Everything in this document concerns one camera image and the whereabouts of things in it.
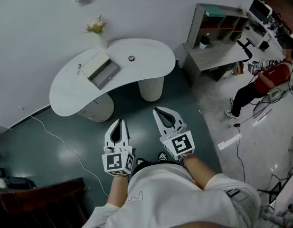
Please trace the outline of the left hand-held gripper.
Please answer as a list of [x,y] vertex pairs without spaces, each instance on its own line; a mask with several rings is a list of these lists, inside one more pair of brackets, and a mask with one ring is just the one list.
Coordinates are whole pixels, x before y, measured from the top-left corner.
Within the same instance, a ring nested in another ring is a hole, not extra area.
[[104,154],[102,155],[104,171],[112,176],[128,176],[132,172],[135,156],[126,149],[114,147],[129,146],[129,132],[124,119],[111,124],[104,136]]

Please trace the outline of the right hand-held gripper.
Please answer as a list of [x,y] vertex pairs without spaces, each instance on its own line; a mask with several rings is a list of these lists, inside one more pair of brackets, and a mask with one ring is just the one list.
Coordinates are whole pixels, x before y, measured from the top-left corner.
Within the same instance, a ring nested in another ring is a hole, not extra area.
[[180,161],[194,153],[191,131],[178,112],[157,106],[153,109],[153,115],[161,134],[160,141],[174,160]]

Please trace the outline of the person's right forearm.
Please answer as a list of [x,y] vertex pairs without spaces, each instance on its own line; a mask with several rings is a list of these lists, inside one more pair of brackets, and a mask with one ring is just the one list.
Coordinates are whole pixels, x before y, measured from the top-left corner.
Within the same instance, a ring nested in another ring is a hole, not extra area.
[[195,181],[196,185],[202,190],[216,173],[203,163],[197,156],[189,155],[183,159],[185,167]]

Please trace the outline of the person's left forearm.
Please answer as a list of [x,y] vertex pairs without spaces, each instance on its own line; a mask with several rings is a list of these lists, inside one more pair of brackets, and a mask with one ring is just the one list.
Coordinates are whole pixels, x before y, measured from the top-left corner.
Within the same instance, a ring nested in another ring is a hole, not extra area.
[[115,176],[112,181],[108,195],[107,204],[112,204],[121,208],[128,197],[128,178],[127,176]]

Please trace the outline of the white curved table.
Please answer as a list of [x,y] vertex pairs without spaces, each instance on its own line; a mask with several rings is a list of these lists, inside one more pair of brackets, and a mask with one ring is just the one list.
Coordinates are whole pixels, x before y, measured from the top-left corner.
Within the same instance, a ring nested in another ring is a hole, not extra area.
[[[83,51],[64,65],[54,78],[49,101],[57,115],[74,115],[115,88],[145,79],[164,77],[175,67],[173,51],[160,41],[144,38],[114,40],[108,43],[104,52],[121,70],[99,90],[82,73],[77,75],[78,64],[84,65],[99,51],[99,46]],[[135,60],[130,62],[129,56],[134,56]]]

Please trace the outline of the person's black trousers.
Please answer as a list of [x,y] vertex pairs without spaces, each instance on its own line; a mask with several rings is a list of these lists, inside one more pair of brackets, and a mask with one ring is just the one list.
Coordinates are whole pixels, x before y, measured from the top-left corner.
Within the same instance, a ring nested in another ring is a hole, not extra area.
[[132,172],[132,177],[139,172],[140,170],[142,170],[143,168],[149,167],[149,166],[153,166],[153,165],[159,165],[159,164],[174,164],[174,165],[179,165],[179,163],[174,162],[174,161],[158,161],[158,162],[149,162],[149,161],[143,161],[140,164],[138,164],[135,169]]

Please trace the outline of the person's white shirt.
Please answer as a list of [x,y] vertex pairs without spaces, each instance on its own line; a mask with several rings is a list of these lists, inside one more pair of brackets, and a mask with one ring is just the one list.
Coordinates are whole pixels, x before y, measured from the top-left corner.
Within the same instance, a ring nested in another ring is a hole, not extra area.
[[253,228],[260,204],[253,187],[224,174],[200,189],[183,167],[158,164],[134,174],[122,207],[96,207],[82,228],[170,228],[195,221]]

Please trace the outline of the grey wooden shelf desk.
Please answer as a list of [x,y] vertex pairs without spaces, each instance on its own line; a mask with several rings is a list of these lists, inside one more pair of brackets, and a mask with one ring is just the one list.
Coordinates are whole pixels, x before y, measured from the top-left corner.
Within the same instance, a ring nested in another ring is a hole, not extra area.
[[[202,5],[217,6],[226,17],[208,17]],[[237,43],[248,21],[246,12],[241,8],[196,4],[187,42],[184,43],[187,55],[182,71],[189,86],[196,83],[203,71],[214,70],[223,74],[227,66],[248,59]],[[211,44],[201,49],[200,39],[207,33]]]

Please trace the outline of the small potted plant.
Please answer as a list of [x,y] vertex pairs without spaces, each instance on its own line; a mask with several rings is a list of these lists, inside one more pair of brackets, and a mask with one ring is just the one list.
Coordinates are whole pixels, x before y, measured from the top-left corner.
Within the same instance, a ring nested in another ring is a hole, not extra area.
[[200,39],[200,43],[199,43],[199,47],[201,49],[205,49],[208,45],[210,45],[210,40],[208,38],[209,33],[207,33],[206,35],[203,35]]

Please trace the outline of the green book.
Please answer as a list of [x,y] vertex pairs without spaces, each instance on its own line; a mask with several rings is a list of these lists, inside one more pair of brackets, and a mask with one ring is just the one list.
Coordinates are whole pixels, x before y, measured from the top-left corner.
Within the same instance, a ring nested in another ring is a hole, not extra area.
[[205,14],[208,17],[219,17],[219,18],[224,18],[226,17],[226,14],[224,13],[223,10],[221,10],[217,6],[212,6],[212,5],[202,5],[202,7],[205,10]]

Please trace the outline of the computer monitor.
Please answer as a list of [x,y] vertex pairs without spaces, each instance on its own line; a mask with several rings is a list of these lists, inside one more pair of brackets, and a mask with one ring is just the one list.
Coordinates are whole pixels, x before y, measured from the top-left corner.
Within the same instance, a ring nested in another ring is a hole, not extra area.
[[271,12],[260,0],[253,0],[249,11],[261,21],[266,20]]

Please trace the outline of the white ribbed table pedestal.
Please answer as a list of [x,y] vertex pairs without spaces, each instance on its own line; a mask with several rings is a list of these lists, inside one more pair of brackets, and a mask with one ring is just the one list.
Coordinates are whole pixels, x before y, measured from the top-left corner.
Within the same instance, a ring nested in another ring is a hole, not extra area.
[[164,77],[138,81],[141,97],[148,102],[155,102],[162,95]]
[[77,114],[91,121],[102,123],[107,121],[112,116],[113,112],[113,100],[107,93],[105,93],[89,103]]

